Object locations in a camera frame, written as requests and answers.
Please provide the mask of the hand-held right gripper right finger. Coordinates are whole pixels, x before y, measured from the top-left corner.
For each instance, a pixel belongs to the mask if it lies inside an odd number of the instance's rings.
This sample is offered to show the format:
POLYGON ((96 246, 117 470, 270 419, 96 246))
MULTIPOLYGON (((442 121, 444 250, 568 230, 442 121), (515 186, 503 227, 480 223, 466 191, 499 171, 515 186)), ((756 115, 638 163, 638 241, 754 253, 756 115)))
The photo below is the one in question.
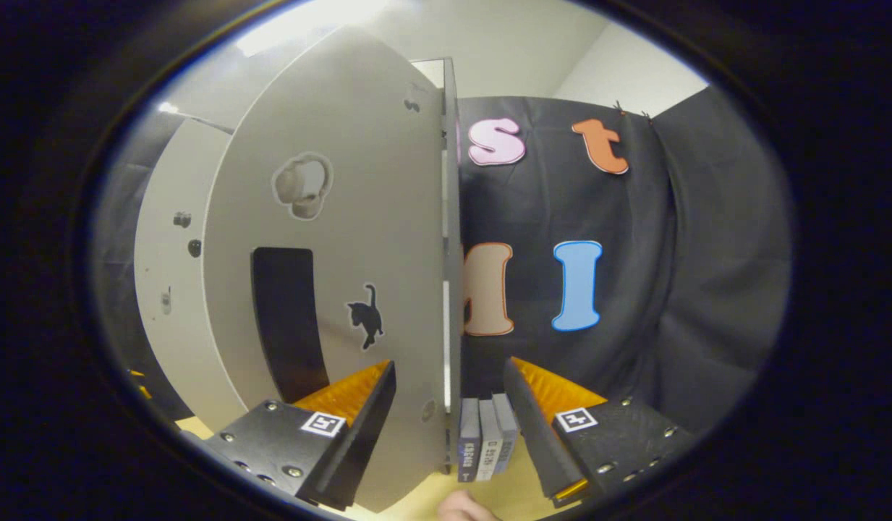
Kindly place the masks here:
POLYGON ((505 362, 503 389, 555 507, 625 494, 696 441, 639 400, 604 398, 516 357, 505 362))

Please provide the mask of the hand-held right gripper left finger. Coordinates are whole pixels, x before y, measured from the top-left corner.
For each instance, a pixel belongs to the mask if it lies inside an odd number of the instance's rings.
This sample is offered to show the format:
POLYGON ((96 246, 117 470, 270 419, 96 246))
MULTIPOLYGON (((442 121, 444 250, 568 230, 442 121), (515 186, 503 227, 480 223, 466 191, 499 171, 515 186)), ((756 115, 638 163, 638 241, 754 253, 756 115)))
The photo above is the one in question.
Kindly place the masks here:
POLYGON ((200 441, 252 487, 291 504, 353 505, 396 393, 393 360, 287 403, 268 399, 200 441))

